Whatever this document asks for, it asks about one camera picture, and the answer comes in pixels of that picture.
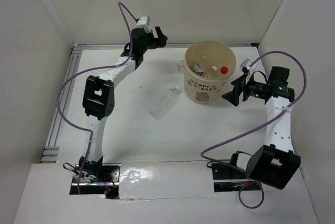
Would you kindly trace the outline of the clear bottle white cap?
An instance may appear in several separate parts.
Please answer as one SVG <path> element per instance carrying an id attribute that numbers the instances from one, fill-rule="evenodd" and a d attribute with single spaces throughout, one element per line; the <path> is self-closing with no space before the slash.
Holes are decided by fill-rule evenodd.
<path id="1" fill-rule="evenodd" d="M 214 79 L 217 75 L 218 68 L 214 65 L 210 69 L 207 69 L 203 72 L 201 77 L 207 78 L 207 79 Z"/>

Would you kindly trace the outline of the red label water bottle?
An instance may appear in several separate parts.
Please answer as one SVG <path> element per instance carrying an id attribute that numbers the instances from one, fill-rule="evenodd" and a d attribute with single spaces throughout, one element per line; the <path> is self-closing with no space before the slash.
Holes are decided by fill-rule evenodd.
<path id="1" fill-rule="evenodd" d="M 206 71 L 207 69 L 210 69 L 212 66 L 213 65 L 211 65 L 211 64 L 206 64 L 206 63 L 198 62 L 198 63 L 196 63 L 193 66 L 193 68 L 194 67 L 198 68 L 198 72 L 199 73 L 197 75 L 201 76 L 204 71 Z M 218 68 L 217 75 L 220 74 L 220 73 L 221 74 L 227 74 L 228 71 L 229 71 L 229 69 L 226 66 L 222 66 L 221 68 Z"/>

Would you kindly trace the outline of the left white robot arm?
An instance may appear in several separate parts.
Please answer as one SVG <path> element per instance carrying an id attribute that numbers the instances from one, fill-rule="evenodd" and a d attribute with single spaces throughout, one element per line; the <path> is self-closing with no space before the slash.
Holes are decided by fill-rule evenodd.
<path id="1" fill-rule="evenodd" d="M 143 62 L 149 49 L 163 48 L 168 40 L 159 26 L 155 27 L 157 37 L 152 31 L 135 28 L 131 31 L 131 43 L 124 47 L 123 53 L 112 68 L 106 72 L 86 79 L 83 108 L 86 114 L 87 134 L 85 148 L 79 159 L 79 166 L 92 182 L 103 177 L 102 142 L 107 117 L 115 107 L 115 88 Z"/>

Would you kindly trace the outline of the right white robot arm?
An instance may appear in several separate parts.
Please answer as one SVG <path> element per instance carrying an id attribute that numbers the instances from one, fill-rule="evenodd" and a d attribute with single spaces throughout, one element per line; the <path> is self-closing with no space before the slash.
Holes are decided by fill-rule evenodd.
<path id="1" fill-rule="evenodd" d="M 264 100 L 267 119 L 274 120 L 266 128 L 264 145 L 253 155 L 236 152 L 228 166 L 229 174 L 261 182 L 277 189 L 283 189 L 300 166 L 300 156 L 294 153 L 291 140 L 291 102 L 295 92 L 288 87 L 289 69 L 274 66 L 265 83 L 254 80 L 252 75 L 243 74 L 231 82 L 232 91 L 222 97 L 238 106 L 243 100 L 255 97 Z"/>

